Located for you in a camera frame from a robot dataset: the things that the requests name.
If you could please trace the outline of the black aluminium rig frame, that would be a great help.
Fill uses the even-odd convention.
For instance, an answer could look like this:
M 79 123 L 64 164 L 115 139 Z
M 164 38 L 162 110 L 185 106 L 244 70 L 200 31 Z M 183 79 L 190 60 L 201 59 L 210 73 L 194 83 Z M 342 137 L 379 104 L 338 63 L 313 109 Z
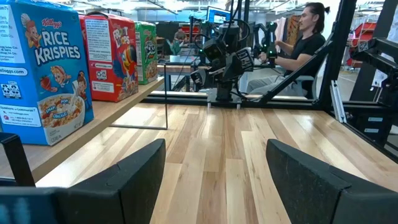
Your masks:
M 243 99 L 241 108 L 272 108 L 287 110 L 322 110 L 330 115 L 335 115 L 331 100 L 330 85 L 332 80 L 338 79 L 340 62 L 343 58 L 343 42 L 348 37 L 348 21 L 353 18 L 356 0 L 341 0 L 336 21 L 333 24 L 330 37 L 315 55 L 287 77 L 285 81 L 278 84 L 273 90 L 265 95 L 247 97 Z M 394 53 L 398 50 L 398 44 L 386 39 L 374 38 L 370 40 L 364 50 L 358 50 L 353 55 L 354 59 L 360 60 L 376 69 L 387 73 L 385 88 L 394 94 L 398 100 L 398 63 L 389 60 L 380 54 Z M 323 80 L 318 96 L 309 100 L 296 100 L 289 96 L 286 99 L 278 99 L 276 96 L 288 84 L 298 80 L 313 65 L 325 64 Z M 143 101 L 145 103 L 165 103 L 172 105 L 196 105 L 205 106 L 207 97 L 198 96 L 194 93 L 182 95 L 168 95 L 152 93 Z M 387 136 L 392 126 L 392 119 L 398 115 L 398 102 L 391 103 L 385 98 L 382 103 L 366 101 L 343 101 L 346 113 L 344 124 L 359 137 L 370 143 L 385 156 L 398 164 L 398 148 L 386 149 Z

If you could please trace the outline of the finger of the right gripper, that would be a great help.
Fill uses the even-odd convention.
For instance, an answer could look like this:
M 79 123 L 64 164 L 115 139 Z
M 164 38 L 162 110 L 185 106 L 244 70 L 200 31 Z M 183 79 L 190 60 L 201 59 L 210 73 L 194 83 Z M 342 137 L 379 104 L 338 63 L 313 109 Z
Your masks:
M 204 68 L 195 70 L 190 74 L 190 78 L 193 81 L 193 86 L 195 90 L 201 90 L 206 88 L 206 70 Z
M 239 80 L 244 72 L 251 72 L 254 68 L 254 60 L 251 56 L 251 48 L 245 47 L 231 54 L 232 56 L 232 81 Z

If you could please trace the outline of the person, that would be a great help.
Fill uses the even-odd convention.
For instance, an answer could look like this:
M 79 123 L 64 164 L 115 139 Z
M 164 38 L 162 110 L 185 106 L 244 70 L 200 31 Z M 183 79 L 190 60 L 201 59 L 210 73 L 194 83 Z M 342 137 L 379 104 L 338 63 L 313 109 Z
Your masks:
M 299 29 L 302 31 L 302 35 L 296 43 L 289 45 L 280 40 L 275 41 L 275 45 L 288 55 L 287 58 L 277 57 L 275 59 L 275 64 L 284 68 L 285 73 L 253 79 L 248 82 L 247 92 L 253 95 L 264 95 L 309 61 L 325 43 L 322 32 L 325 26 L 325 15 L 329 12 L 330 8 L 320 2 L 308 3 L 299 20 Z
M 184 33 L 182 27 L 179 27 L 178 31 L 174 34 L 174 40 L 179 42 L 185 42 L 187 40 L 187 35 Z

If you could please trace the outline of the green plant in white pot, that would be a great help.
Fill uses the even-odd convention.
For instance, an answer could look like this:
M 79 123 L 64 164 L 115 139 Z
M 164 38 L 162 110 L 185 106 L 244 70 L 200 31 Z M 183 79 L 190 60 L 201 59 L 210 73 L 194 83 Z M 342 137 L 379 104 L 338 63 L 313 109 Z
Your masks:
M 167 41 L 170 51 L 171 51 L 171 54 L 169 57 L 170 62 L 179 62 L 180 61 L 179 53 L 181 51 L 182 42 L 179 40 L 170 41 L 169 39 L 167 39 L 166 41 Z

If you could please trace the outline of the monitor with blue screen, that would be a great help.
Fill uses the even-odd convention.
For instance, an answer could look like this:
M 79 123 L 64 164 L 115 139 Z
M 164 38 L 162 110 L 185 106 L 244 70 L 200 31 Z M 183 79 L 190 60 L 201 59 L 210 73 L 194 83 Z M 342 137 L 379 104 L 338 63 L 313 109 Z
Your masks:
M 206 13 L 206 21 L 223 24 L 225 21 L 230 20 L 231 12 L 216 7 L 208 6 Z

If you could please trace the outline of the red tool cart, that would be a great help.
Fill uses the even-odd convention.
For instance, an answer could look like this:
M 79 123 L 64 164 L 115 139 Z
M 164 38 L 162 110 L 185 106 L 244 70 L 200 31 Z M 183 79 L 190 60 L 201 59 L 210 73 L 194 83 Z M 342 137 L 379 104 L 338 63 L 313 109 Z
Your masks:
M 364 22 L 360 24 L 357 28 L 355 28 L 354 37 L 350 45 L 350 53 L 354 52 L 355 49 L 362 43 L 365 43 L 372 39 L 376 26 L 376 22 Z

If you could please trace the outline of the blue Rice Krispies cereal box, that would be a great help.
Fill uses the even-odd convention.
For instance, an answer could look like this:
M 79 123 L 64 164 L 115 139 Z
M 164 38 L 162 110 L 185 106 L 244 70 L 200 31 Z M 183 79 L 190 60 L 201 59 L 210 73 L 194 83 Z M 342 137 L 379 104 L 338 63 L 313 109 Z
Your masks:
M 0 0 L 0 129 L 52 146 L 94 118 L 78 13 Z

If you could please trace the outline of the red Froot Loops cereal box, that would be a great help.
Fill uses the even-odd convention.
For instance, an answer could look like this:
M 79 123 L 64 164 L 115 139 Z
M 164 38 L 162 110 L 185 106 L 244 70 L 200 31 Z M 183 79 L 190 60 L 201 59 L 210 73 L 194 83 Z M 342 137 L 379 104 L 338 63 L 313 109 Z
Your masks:
M 135 23 L 90 12 L 83 18 L 93 100 L 119 102 L 138 92 Z

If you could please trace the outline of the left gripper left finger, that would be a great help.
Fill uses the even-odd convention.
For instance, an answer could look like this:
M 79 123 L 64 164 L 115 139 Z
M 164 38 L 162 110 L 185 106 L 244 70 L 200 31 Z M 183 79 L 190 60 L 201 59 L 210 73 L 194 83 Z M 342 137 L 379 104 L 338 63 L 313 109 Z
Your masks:
M 68 189 L 66 224 L 149 224 L 165 166 L 165 140 L 156 139 Z

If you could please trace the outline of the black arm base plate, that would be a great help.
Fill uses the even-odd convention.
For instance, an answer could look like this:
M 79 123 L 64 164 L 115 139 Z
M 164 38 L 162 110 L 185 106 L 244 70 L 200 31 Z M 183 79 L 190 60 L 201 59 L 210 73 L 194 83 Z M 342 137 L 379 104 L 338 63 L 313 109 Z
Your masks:
M 228 89 L 217 89 L 209 88 L 206 90 L 207 94 L 207 106 L 211 108 L 212 106 L 225 107 L 225 108 L 236 108 L 237 110 L 241 108 L 242 98 L 233 91 Z

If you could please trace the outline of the silver metal bracket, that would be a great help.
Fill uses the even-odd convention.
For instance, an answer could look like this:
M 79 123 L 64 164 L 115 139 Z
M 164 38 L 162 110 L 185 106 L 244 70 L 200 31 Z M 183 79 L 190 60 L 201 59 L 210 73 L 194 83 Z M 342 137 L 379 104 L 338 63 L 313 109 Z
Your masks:
M 343 101 L 340 95 L 340 89 L 336 80 L 331 81 L 330 85 L 331 100 L 333 103 L 333 111 L 335 119 L 340 123 L 346 123 L 346 113 L 343 106 Z

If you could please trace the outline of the green Apple Jacks cereal box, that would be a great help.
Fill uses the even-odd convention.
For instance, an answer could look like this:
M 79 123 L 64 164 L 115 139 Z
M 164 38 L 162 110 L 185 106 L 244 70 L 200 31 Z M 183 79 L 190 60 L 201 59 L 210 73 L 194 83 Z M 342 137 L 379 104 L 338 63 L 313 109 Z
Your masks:
M 138 81 L 140 85 L 146 85 L 156 80 L 158 74 L 156 26 L 137 21 L 135 31 Z

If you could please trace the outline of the wooden shelf with black legs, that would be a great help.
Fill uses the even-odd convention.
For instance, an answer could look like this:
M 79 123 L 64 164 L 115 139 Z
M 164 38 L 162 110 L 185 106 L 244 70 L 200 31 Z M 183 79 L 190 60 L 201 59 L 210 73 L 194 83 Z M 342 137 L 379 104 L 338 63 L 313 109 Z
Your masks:
M 94 101 L 94 120 L 53 146 L 16 145 L 13 142 L 7 143 L 5 146 L 0 144 L 0 182 L 34 186 L 38 180 L 46 176 L 107 127 L 168 129 L 168 127 L 114 124 L 117 119 L 164 83 L 165 79 L 160 77 L 147 85 L 141 85 L 138 93 L 118 103 Z

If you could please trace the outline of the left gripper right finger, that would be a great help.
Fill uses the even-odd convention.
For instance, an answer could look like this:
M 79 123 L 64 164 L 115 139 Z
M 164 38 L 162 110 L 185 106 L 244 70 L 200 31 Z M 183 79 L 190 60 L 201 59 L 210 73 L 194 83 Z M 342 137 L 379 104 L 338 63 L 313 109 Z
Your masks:
M 333 174 L 329 164 L 276 139 L 267 141 L 266 159 L 292 224 L 332 224 L 349 182 Z

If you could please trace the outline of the wooden background table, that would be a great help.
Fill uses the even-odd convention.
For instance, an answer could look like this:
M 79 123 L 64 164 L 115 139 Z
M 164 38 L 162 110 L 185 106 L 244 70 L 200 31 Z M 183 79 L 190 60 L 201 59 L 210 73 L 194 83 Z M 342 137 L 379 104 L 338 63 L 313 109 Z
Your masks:
M 165 90 L 174 92 L 197 92 L 190 74 L 202 68 L 208 67 L 193 63 L 159 63 L 157 65 L 158 76 L 164 77 L 165 80 Z

